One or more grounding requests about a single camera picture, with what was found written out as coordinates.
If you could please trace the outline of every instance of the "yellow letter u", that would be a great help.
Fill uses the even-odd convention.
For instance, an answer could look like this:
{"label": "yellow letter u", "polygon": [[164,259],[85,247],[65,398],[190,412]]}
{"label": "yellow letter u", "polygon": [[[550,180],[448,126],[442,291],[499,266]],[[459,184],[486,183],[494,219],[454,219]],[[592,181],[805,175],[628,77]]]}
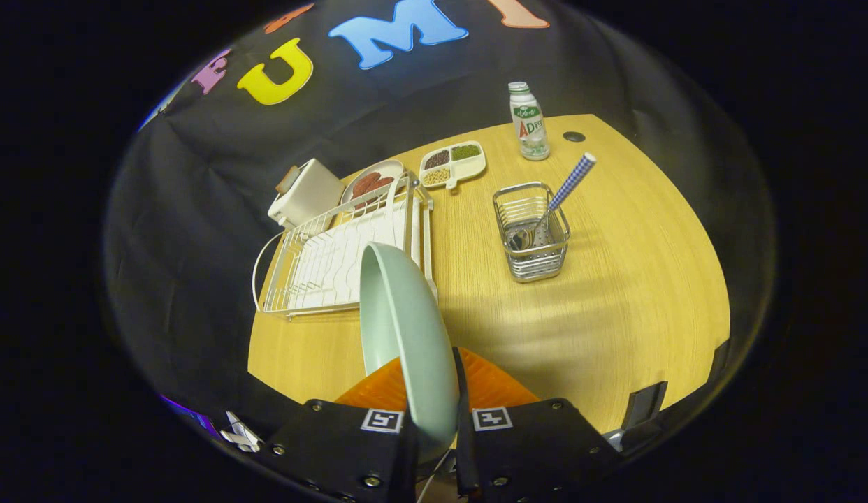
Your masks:
{"label": "yellow letter u", "polygon": [[300,41],[299,38],[292,38],[269,55],[269,59],[282,58],[294,70],[294,75],[286,82],[277,84],[269,80],[263,71],[265,64],[261,63],[248,70],[236,87],[251,93],[253,99],[264,105],[275,105],[291,98],[313,74],[313,61],[297,47]]}

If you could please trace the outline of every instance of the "black cloth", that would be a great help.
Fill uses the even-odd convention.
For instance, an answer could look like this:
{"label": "black cloth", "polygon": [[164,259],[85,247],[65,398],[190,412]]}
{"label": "black cloth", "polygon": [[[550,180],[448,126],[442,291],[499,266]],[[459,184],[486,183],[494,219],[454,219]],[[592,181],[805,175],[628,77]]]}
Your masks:
{"label": "black cloth", "polygon": [[[511,29],[487,2],[438,0],[467,38],[422,45],[416,31],[411,52],[393,49],[392,60],[363,71],[328,31],[355,16],[391,20],[393,2],[316,3],[274,33],[259,26],[237,39],[208,95],[186,82],[135,135],[109,198],[104,272],[121,338],[157,391],[202,411],[258,414],[269,395],[246,378],[249,283],[279,230],[266,212],[287,166],[318,157],[344,176],[507,123],[512,80],[530,84],[547,117],[597,115],[677,186],[721,261],[731,352],[744,352],[772,294],[776,249],[772,204],[744,134],[653,50],[580,10],[524,4],[551,26]],[[286,80],[287,64],[268,55],[294,37],[314,63],[306,86],[270,106],[236,89],[258,63]],[[563,141],[562,131],[549,133]]]}

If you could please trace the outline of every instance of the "blue letter m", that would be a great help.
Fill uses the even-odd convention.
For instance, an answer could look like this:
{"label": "blue letter m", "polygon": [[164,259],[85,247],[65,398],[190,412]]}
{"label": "blue letter m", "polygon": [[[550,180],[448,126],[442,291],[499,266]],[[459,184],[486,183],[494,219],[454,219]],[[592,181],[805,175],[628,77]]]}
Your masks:
{"label": "blue letter m", "polygon": [[329,37],[344,37],[363,57],[360,68],[369,70],[393,57],[392,51],[379,49],[379,41],[403,51],[412,50],[412,27],[421,32],[419,42],[435,45],[457,41],[468,36],[467,29],[458,28],[437,9],[434,0],[402,0],[393,6],[393,22],[356,17],[345,20],[328,33]]}

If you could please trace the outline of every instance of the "green plate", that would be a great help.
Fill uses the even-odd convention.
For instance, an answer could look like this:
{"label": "green plate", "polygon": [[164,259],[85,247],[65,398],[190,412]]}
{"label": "green plate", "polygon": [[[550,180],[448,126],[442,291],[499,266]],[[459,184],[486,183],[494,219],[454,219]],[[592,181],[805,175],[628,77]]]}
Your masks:
{"label": "green plate", "polygon": [[443,455],[456,435],[456,362],[428,281],[402,249],[366,245],[360,331],[366,375],[400,357],[409,411],[421,433],[419,462]]}

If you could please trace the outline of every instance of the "white dish rack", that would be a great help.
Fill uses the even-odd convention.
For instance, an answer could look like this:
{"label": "white dish rack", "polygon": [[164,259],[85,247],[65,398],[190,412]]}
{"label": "white dish rack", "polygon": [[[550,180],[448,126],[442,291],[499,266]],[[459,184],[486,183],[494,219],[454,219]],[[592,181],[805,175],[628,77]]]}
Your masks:
{"label": "white dish rack", "polygon": [[[254,262],[252,292],[258,311],[291,319],[299,314],[355,309],[360,300],[360,261],[368,242],[407,252],[437,298],[431,274],[431,211],[434,200],[414,173],[347,201],[273,236]],[[263,299],[257,294],[259,261],[284,234]]]}

